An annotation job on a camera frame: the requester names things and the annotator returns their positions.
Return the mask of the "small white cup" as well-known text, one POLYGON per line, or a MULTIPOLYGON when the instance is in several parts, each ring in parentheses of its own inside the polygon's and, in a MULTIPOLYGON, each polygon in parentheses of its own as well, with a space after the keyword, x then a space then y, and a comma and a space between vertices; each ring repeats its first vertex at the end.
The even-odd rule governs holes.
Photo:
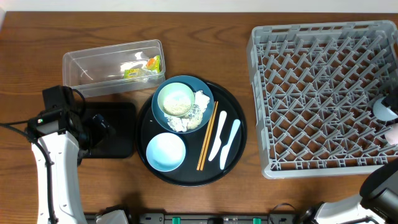
POLYGON ((392 121, 397 119, 397 114, 393 112, 389 107, 386 107, 382 104, 382 101, 386 97, 382 97, 373 104, 373 113, 374 116, 381 121, 392 121))

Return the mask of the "pink cup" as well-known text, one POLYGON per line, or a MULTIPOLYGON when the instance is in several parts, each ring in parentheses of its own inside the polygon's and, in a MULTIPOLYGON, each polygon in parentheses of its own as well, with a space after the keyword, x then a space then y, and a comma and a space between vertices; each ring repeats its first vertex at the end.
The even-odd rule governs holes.
POLYGON ((398 144, 398 124, 392 124, 389 126, 390 130, 385 134, 385 139, 390 145, 398 144))

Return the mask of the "light blue saucer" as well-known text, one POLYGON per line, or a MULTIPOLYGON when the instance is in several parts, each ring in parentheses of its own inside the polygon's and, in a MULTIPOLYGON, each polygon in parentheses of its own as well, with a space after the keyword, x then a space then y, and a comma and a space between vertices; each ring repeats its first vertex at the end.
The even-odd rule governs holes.
POLYGON ((178 168, 186 156, 183 140, 173 133, 161 133, 154 136, 146 148, 149 165, 159 172, 170 172, 178 168))

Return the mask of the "pale green bowl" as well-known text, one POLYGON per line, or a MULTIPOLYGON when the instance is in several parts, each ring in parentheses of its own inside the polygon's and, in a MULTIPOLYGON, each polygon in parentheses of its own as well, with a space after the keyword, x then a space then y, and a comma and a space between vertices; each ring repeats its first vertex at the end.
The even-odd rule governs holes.
POLYGON ((192 108, 195 101, 191 88, 183 83, 169 83, 164 86, 158 95, 159 108, 169 116, 184 116, 192 108))

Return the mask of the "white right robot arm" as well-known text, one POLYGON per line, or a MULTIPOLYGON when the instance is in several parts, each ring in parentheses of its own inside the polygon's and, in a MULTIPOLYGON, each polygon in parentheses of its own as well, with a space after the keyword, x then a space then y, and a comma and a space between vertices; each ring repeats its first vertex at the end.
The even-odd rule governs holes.
MULTIPOLYGON (((376 100, 373 114, 378 120, 397 120, 397 87, 376 100)), ((397 148, 397 123, 388 126, 384 137, 397 148)), ((371 173, 359 194, 309 208, 294 223, 397 223, 397 158, 371 173)))

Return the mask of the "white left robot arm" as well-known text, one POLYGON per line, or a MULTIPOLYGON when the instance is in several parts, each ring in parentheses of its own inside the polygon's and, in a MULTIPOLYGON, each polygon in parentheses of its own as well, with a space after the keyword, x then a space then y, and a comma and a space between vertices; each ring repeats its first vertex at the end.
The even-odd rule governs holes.
POLYGON ((81 122, 65 108, 43 111, 30 119, 28 133, 37 165, 39 211, 37 223, 86 223, 80 198, 78 160, 115 133, 100 114, 81 122))

